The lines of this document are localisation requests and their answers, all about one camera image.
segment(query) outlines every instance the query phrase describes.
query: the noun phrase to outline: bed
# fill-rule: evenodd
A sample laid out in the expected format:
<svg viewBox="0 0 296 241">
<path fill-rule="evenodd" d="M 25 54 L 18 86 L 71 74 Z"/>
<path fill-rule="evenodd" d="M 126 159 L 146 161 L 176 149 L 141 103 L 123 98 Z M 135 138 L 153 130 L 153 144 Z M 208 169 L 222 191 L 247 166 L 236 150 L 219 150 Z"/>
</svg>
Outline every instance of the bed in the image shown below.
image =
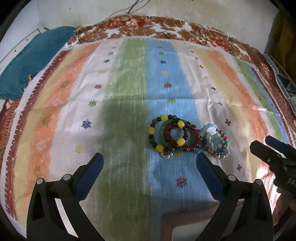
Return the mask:
<svg viewBox="0 0 296 241">
<path fill-rule="evenodd" d="M 274 211 L 274 175 L 249 151 L 267 135 L 295 147 L 294 111 L 272 66 L 217 29 L 122 15 L 78 28 L 22 98 L 4 105 L 0 202 L 17 231 L 26 237 L 36 180 L 72 174 L 96 152 L 104 168 L 80 205 L 106 240 L 159 240 L 164 215 L 217 205 L 197 151 L 166 160 L 149 145 L 151 120 L 168 114 L 223 130 L 230 154 L 209 158 L 239 180 L 262 179 Z"/>
</svg>

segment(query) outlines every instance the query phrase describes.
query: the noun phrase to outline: teal cushion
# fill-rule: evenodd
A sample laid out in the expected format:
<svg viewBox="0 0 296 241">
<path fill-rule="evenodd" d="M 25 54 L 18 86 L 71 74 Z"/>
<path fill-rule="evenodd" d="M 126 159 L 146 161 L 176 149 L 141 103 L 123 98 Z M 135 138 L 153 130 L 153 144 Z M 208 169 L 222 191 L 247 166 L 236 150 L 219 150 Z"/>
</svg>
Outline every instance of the teal cushion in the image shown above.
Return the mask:
<svg viewBox="0 0 296 241">
<path fill-rule="evenodd" d="M 28 76 L 34 78 L 73 36 L 74 30 L 74 27 L 63 26 L 35 36 L 0 75 L 0 99 L 22 97 Z"/>
</svg>

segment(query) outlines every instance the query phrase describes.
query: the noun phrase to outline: hand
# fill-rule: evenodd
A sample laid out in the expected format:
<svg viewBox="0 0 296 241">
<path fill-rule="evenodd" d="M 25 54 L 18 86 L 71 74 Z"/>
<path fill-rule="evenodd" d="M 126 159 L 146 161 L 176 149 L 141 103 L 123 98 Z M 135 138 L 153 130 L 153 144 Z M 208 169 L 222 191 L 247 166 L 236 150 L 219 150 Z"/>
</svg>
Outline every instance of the hand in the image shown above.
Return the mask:
<svg viewBox="0 0 296 241">
<path fill-rule="evenodd" d="M 277 191 L 278 193 L 283 193 L 283 192 L 284 192 L 284 190 L 281 189 L 281 188 L 277 188 L 276 191 Z M 291 208 L 294 212 L 296 212 L 296 197 L 294 197 L 294 198 L 290 201 L 289 205 L 290 205 L 290 208 Z"/>
</svg>

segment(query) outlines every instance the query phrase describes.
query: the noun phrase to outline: cable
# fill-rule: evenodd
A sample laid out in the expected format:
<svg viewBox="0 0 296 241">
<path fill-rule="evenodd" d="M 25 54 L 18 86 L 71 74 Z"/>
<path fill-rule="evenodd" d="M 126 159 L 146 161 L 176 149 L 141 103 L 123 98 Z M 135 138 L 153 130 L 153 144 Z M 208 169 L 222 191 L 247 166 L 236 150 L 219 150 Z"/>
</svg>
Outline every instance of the cable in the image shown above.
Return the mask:
<svg viewBox="0 0 296 241">
<path fill-rule="evenodd" d="M 122 10 L 119 10 L 119 11 L 116 11 L 116 12 L 112 13 L 110 16 L 108 16 L 108 17 L 105 18 L 103 21 L 101 21 L 101 23 L 104 22 L 104 21 L 106 21 L 108 18 L 110 18 L 110 17 L 113 16 L 114 14 L 116 14 L 116 13 L 118 13 L 118 12 L 121 12 L 121 11 L 124 11 L 124 10 L 127 10 L 127 9 L 129 9 L 129 8 L 131 8 L 131 7 L 134 7 L 135 5 L 137 5 L 137 4 L 139 4 L 139 3 L 143 2 L 143 1 L 145 1 L 145 0 L 142 0 L 142 1 L 138 2 L 138 3 L 135 3 L 135 4 L 133 4 L 133 5 L 131 5 L 131 6 L 127 7 L 127 8 L 125 8 L 125 9 L 122 9 Z"/>
<path fill-rule="evenodd" d="M 128 11 L 128 14 L 129 14 L 129 12 L 133 9 L 133 7 L 138 3 L 138 1 L 139 0 L 137 0 L 135 3 L 134 3 L 134 5 L 131 7 L 131 9 Z"/>
<path fill-rule="evenodd" d="M 138 9 L 136 9 L 135 11 L 140 10 L 141 8 L 145 7 L 148 3 L 150 2 L 150 0 L 148 0 L 148 2 L 146 2 L 142 7 L 139 7 Z"/>
</svg>

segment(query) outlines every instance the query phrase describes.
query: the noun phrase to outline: orange stripe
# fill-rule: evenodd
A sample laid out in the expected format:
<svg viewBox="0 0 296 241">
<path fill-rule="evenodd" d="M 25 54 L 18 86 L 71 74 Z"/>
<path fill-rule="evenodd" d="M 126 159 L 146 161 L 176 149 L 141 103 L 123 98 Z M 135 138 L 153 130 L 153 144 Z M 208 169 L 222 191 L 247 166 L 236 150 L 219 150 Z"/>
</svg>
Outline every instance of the orange stripe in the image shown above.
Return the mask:
<svg viewBox="0 0 296 241">
<path fill-rule="evenodd" d="M 253 98 L 249 95 L 248 90 L 240 82 L 236 72 L 226 62 L 222 53 L 217 51 L 207 51 L 208 56 L 215 63 L 216 66 L 227 76 L 227 78 L 234 84 L 237 90 L 240 92 L 240 102 L 246 107 L 246 113 L 249 119 L 249 123 L 253 129 L 256 140 L 262 142 L 267 136 L 268 130 L 263 121 L 260 112 L 257 111 L 258 106 L 253 101 Z"/>
<path fill-rule="evenodd" d="M 78 78 L 87 58 L 95 51 L 98 45 L 99 43 L 79 47 L 75 58 L 70 63 L 62 66 L 60 78 L 53 80 L 55 83 L 48 83 L 49 85 L 54 84 L 54 86 L 53 88 L 49 87 L 49 98 L 42 103 L 44 111 L 40 116 L 39 122 L 33 129 L 33 138 L 30 143 L 31 152 L 27 172 L 26 193 L 32 193 L 38 177 L 47 179 L 51 160 L 50 150 L 61 108 L 67 102 L 73 83 Z M 53 106 L 53 102 L 57 99 L 59 100 L 59 105 Z M 29 201 L 30 197 L 27 197 L 26 201 L 23 200 L 23 202 L 26 202 L 23 204 L 24 207 L 29 205 Z"/>
</svg>

